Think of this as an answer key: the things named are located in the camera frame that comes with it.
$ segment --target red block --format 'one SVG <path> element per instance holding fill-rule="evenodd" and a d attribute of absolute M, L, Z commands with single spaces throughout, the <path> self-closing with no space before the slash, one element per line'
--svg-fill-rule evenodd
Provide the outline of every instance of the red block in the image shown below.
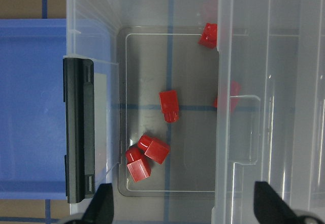
<path fill-rule="evenodd" d="M 218 108 L 218 97 L 213 102 L 213 107 Z"/>
<path fill-rule="evenodd" d="M 127 168 L 134 182 L 141 181 L 147 177 L 150 177 L 151 168 L 144 154 L 136 146 L 131 146 L 125 152 L 127 159 Z"/>
<path fill-rule="evenodd" d="M 207 23 L 199 40 L 199 44 L 204 45 L 210 49 L 217 47 L 217 31 L 217 24 Z"/>
<path fill-rule="evenodd" d="M 236 82 L 232 81 L 230 84 L 230 96 L 237 96 L 241 90 L 241 85 Z M 239 102 L 239 98 L 231 98 L 230 100 L 230 112 L 233 113 L 237 104 Z M 218 97 L 215 98 L 213 102 L 213 107 L 218 108 Z"/>
<path fill-rule="evenodd" d="M 161 112 L 166 122 L 172 123 L 178 120 L 178 100 L 175 90 L 159 93 Z"/>
<path fill-rule="evenodd" d="M 155 162 L 162 164 L 171 148 L 165 142 L 143 135 L 138 141 L 138 147 L 144 151 L 144 154 Z"/>

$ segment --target plastic bin wall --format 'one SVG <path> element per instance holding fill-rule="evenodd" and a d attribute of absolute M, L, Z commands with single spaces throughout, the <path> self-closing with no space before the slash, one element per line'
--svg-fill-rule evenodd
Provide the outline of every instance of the plastic bin wall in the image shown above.
<path fill-rule="evenodd" d="M 324 15 L 324 0 L 219 0 L 216 223 L 256 223 L 256 180 L 325 219 Z"/>

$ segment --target plastic storage container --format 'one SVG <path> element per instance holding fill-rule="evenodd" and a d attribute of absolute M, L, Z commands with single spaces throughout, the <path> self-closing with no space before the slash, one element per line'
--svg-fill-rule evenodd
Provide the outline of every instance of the plastic storage container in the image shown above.
<path fill-rule="evenodd" d="M 0 199 L 65 199 L 63 19 L 0 20 Z"/>
<path fill-rule="evenodd" d="M 256 180 L 325 219 L 323 0 L 67 5 L 68 57 L 94 62 L 95 185 L 113 183 L 116 223 L 257 223 Z M 198 45 L 207 22 L 218 22 L 220 60 Z M 173 124 L 159 106 L 169 89 Z M 171 153 L 134 183 L 124 153 L 144 133 Z"/>

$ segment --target blue plastic tray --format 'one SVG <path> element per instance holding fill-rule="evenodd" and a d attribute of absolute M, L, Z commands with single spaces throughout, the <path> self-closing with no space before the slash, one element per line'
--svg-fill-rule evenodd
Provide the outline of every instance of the blue plastic tray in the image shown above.
<path fill-rule="evenodd" d="M 0 198 L 65 199 L 66 20 L 0 20 Z"/>

